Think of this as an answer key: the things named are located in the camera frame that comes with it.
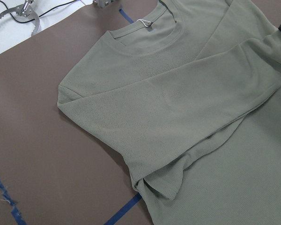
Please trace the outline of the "brown paper table mat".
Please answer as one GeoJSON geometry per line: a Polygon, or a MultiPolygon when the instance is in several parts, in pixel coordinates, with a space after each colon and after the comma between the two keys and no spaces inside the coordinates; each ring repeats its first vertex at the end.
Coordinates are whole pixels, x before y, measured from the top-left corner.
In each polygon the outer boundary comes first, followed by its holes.
{"type": "MultiPolygon", "coordinates": [[[[159,0],[78,9],[0,54],[0,225],[154,225],[117,151],[69,119],[59,84],[107,31],[159,0]]],[[[281,0],[251,0],[276,28],[281,0]]]]}

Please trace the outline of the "metal grabber tool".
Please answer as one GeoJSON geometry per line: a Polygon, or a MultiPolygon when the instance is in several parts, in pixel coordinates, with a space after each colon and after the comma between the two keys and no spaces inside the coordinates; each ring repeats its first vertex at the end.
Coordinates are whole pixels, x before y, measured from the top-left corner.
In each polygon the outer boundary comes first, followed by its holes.
{"type": "Polygon", "coordinates": [[[5,9],[0,13],[0,20],[2,20],[6,15],[10,15],[13,19],[25,18],[26,22],[33,22],[34,24],[31,36],[36,35],[40,30],[40,18],[31,6],[33,3],[34,0],[25,0],[23,4],[5,9]]]}

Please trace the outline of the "aluminium frame post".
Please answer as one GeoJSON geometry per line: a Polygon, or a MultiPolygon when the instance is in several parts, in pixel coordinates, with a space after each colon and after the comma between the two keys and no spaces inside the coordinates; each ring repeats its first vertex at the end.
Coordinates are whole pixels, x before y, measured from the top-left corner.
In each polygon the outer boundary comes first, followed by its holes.
{"type": "Polygon", "coordinates": [[[114,0],[93,0],[93,4],[95,4],[99,8],[104,8],[113,2],[114,0]]]}

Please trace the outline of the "green long-sleeve shirt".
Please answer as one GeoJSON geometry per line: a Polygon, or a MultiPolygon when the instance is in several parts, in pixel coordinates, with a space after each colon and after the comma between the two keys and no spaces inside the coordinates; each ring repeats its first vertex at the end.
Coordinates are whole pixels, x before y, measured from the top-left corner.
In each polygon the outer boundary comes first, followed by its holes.
{"type": "Polygon", "coordinates": [[[155,225],[281,225],[281,28],[251,1],[160,0],[58,90],[155,225]]]}

